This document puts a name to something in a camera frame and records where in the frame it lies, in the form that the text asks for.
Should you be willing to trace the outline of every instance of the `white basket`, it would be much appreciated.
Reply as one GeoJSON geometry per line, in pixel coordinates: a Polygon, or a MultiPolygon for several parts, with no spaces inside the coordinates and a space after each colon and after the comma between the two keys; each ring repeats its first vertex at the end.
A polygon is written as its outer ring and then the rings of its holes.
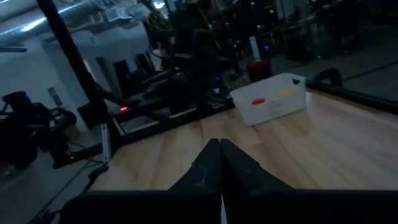
{"type": "Polygon", "coordinates": [[[305,78],[291,73],[238,88],[232,99],[246,125],[256,125],[305,108],[305,78]]]}

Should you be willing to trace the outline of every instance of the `desk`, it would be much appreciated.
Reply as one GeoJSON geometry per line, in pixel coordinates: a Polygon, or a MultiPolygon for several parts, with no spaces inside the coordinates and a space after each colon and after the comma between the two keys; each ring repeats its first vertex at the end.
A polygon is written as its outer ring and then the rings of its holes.
{"type": "Polygon", "coordinates": [[[211,138],[298,189],[398,189],[398,118],[311,91],[307,109],[254,127],[232,109],[124,146],[91,190],[168,189],[211,138]]]}

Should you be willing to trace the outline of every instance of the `white wall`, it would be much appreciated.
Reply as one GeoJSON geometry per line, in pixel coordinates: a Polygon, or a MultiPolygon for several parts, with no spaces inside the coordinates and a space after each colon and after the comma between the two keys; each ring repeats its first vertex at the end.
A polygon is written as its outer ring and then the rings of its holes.
{"type": "Polygon", "coordinates": [[[287,21],[287,18],[294,13],[294,2],[292,0],[275,0],[275,8],[278,13],[279,19],[284,18],[287,21]]]}
{"type": "Polygon", "coordinates": [[[77,128],[80,131],[87,130],[86,125],[77,113],[76,105],[60,81],[57,70],[42,50],[15,55],[12,60],[0,62],[0,79],[0,96],[15,91],[25,91],[32,102],[42,103],[50,109],[56,107],[56,105],[47,89],[55,87],[65,105],[64,108],[78,117],[77,128]]]}
{"type": "MultiPolygon", "coordinates": [[[[147,34],[142,24],[132,29],[123,29],[115,27],[107,30],[99,35],[92,35],[87,31],[75,33],[72,35],[80,54],[85,59],[96,81],[106,90],[111,90],[109,83],[106,81],[96,58],[103,57],[105,64],[110,72],[113,82],[119,87],[116,71],[113,63],[126,60],[130,71],[137,69],[134,62],[135,54],[143,54],[149,46],[147,34]]],[[[77,107],[87,104],[88,98],[85,95],[77,77],[75,76],[66,56],[63,54],[58,42],[45,44],[44,50],[51,58],[51,61],[58,72],[59,78],[65,85],[67,92],[77,107]]],[[[114,93],[121,96],[121,91],[114,93]]],[[[115,111],[119,108],[117,105],[111,105],[111,110],[115,111]]]]}
{"type": "Polygon", "coordinates": [[[308,0],[294,0],[294,4],[296,7],[298,7],[298,10],[300,11],[300,15],[302,16],[302,18],[307,17],[309,15],[308,0]]]}

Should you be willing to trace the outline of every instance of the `ceiling pipe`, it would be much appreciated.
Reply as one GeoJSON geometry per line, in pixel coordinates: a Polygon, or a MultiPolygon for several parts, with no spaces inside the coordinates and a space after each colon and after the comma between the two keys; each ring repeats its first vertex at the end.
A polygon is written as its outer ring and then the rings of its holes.
{"type": "MultiPolygon", "coordinates": [[[[58,13],[66,24],[81,19],[124,0],[84,0],[70,6],[58,7],[58,13]]],[[[30,11],[8,21],[0,27],[0,46],[6,47],[43,34],[50,30],[47,18],[40,9],[30,11]]]]}
{"type": "MultiPolygon", "coordinates": [[[[112,22],[109,22],[109,18],[107,21],[104,21],[100,24],[87,24],[86,26],[80,26],[76,29],[69,29],[69,33],[74,34],[80,31],[89,31],[93,35],[100,34],[107,30],[113,29],[115,27],[120,27],[122,29],[131,29],[139,25],[139,22],[144,21],[148,16],[150,16],[153,11],[151,11],[147,6],[143,5],[143,3],[131,4],[130,6],[125,5],[120,8],[113,8],[112,14],[115,15],[117,12],[118,17],[114,19],[112,22]]],[[[45,39],[46,42],[55,41],[56,37],[51,35],[45,39]]]]}
{"type": "Polygon", "coordinates": [[[37,9],[35,0],[0,0],[0,24],[37,9]]]}

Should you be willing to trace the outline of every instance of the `metal pole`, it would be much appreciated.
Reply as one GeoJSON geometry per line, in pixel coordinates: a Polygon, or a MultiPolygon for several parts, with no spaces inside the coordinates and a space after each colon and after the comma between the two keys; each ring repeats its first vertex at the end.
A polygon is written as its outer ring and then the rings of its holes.
{"type": "Polygon", "coordinates": [[[112,150],[118,149],[121,143],[121,135],[113,123],[112,116],[108,111],[104,100],[97,94],[97,84],[94,78],[88,72],[83,59],[75,45],[72,37],[70,36],[69,30],[67,29],[62,18],[59,16],[57,8],[55,7],[52,0],[36,0],[37,5],[40,7],[42,12],[47,18],[47,21],[57,38],[63,53],[69,61],[73,72],[75,73],[81,87],[85,91],[90,103],[93,104],[97,120],[104,124],[106,123],[109,128],[109,135],[111,136],[112,150]]]}

